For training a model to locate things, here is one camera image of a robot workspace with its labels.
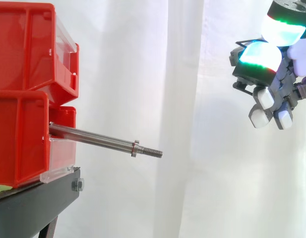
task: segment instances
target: yellow object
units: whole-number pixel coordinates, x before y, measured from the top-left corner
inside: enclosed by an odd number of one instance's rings
[[[0,185],[0,192],[11,190],[13,187]]]

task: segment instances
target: white backdrop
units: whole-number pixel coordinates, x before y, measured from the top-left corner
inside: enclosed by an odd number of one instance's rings
[[[164,151],[79,144],[85,190],[55,238],[306,238],[306,102],[255,130],[232,88],[230,50],[271,0],[50,2],[80,45],[77,127]]]
[[[234,42],[260,36],[272,0],[205,0],[181,238],[306,238],[306,101],[294,126],[254,129],[232,88]]]

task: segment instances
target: glowing sensor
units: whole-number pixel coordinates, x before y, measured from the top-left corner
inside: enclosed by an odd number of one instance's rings
[[[245,49],[240,61],[260,65],[276,72],[282,61],[282,53],[270,43],[257,41]]]
[[[306,27],[280,22],[266,16],[263,28],[263,38],[276,46],[291,46],[304,34]]]

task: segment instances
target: steel shaft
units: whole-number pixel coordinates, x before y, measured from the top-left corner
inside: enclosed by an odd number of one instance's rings
[[[137,154],[144,154],[157,158],[161,158],[163,156],[162,151],[140,146],[139,141],[137,140],[131,142],[116,139],[109,136],[99,135],[68,126],[57,125],[52,122],[49,124],[49,133],[51,135],[59,136],[64,139],[79,141],[91,145],[101,146],[104,148],[129,153],[132,157],[136,157]]]

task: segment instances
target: red storage bin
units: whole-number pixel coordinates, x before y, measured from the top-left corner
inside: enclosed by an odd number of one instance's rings
[[[78,97],[79,46],[48,3],[0,2],[0,90],[39,90],[59,106]]]
[[[49,170],[49,122],[75,127],[75,115],[72,107],[50,108],[44,92],[0,91],[0,185],[39,180]]]

